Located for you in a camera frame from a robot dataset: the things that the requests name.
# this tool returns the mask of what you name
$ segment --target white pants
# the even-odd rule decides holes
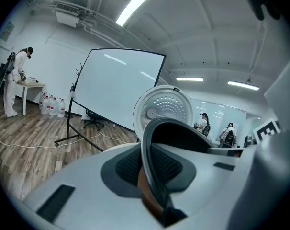
[[[7,115],[7,117],[17,115],[17,112],[13,109],[17,89],[16,84],[16,81],[13,80],[13,73],[11,72],[6,78],[5,90],[3,94],[3,103],[5,106],[5,114]]]

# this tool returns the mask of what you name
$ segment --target whiteboard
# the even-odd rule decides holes
[[[134,130],[134,107],[156,85],[165,58],[141,50],[93,49],[75,85],[74,101]]]

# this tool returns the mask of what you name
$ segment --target table leg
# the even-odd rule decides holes
[[[22,99],[23,99],[23,104],[22,104],[22,114],[23,114],[24,116],[26,116],[27,90],[28,90],[28,87],[24,87],[23,94],[22,94]]]

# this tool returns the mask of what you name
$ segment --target perforated disc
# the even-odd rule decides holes
[[[169,117],[193,126],[194,113],[190,98],[180,89],[156,86],[146,91],[134,108],[133,124],[136,135],[142,139],[146,125],[153,119]]]

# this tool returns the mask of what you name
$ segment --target person in white clothing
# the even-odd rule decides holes
[[[202,118],[201,122],[199,124],[195,124],[195,128],[197,131],[202,133],[203,129],[209,123],[209,118],[208,118],[208,115],[206,113],[201,114],[201,118]]]
[[[13,62],[14,69],[10,72],[6,78],[3,103],[5,107],[5,114],[7,117],[13,117],[17,115],[17,112],[13,109],[17,82],[19,80],[24,81],[26,77],[22,73],[22,67],[27,58],[31,58],[33,49],[31,47],[22,49],[15,55],[15,61]]]
[[[230,130],[232,130],[234,135],[234,143],[236,143],[236,130],[233,128],[233,123],[229,123],[228,126],[223,129],[222,133],[220,134],[220,142],[228,135]]]

